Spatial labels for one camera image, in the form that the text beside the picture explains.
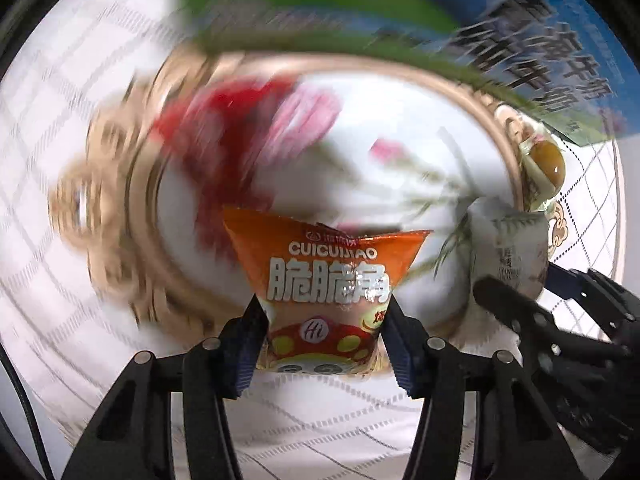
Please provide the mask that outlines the orange crispy corn snack bag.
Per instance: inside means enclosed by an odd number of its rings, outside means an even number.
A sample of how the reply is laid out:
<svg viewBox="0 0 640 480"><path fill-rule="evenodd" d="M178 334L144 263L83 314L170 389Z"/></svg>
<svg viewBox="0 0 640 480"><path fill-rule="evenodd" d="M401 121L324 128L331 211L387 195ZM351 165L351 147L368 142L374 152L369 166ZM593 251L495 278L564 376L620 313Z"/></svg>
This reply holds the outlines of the orange crispy corn snack bag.
<svg viewBox="0 0 640 480"><path fill-rule="evenodd" d="M427 231L351 236L239 208L225 209L222 221L268 318L259 367L313 375L369 368L392 293Z"/></svg>

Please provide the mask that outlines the white cookie snack packet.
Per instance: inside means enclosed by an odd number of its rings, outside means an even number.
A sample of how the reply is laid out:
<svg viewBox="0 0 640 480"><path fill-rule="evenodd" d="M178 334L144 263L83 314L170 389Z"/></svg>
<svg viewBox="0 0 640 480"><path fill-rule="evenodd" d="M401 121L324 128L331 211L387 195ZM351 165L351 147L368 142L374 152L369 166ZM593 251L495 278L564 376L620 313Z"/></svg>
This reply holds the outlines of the white cookie snack packet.
<svg viewBox="0 0 640 480"><path fill-rule="evenodd" d="M471 233L469 306L473 286L486 275L536 299L544 288L548 220L543 212L519 211L498 198L481 197L468 210Z"/></svg>

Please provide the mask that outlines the braised egg packet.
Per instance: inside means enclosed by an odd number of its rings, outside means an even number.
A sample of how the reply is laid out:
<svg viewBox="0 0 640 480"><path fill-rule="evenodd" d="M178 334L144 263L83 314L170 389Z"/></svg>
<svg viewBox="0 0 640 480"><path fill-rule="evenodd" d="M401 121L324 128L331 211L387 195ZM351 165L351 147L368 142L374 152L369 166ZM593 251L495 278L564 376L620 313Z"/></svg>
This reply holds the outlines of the braised egg packet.
<svg viewBox="0 0 640 480"><path fill-rule="evenodd" d="M565 180L566 167L559 145L544 125L526 122L518 149L527 208L530 211L546 209Z"/></svg>

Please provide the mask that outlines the open cardboard box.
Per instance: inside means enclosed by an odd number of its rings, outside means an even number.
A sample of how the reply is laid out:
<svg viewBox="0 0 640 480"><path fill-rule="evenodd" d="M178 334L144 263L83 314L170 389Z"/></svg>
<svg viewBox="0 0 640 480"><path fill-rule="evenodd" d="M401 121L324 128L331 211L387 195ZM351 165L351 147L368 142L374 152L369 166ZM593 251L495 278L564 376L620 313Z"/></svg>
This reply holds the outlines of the open cardboard box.
<svg viewBox="0 0 640 480"><path fill-rule="evenodd" d="M402 63L482 90L577 145L639 130L639 71L588 0L183 0L214 50Z"/></svg>

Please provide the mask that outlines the red blurred snack packet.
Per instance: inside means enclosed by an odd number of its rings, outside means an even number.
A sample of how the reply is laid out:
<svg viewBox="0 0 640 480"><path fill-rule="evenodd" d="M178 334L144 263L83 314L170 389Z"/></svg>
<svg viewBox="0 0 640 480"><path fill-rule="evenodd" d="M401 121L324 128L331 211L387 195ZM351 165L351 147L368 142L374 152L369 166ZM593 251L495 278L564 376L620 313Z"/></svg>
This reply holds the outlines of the red blurred snack packet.
<svg viewBox="0 0 640 480"><path fill-rule="evenodd" d="M269 210L273 196L258 190L256 174L322 140L340 111L332 91L281 76L217 82L167 104L151 132L198 191L201 247L235 264L222 208Z"/></svg>

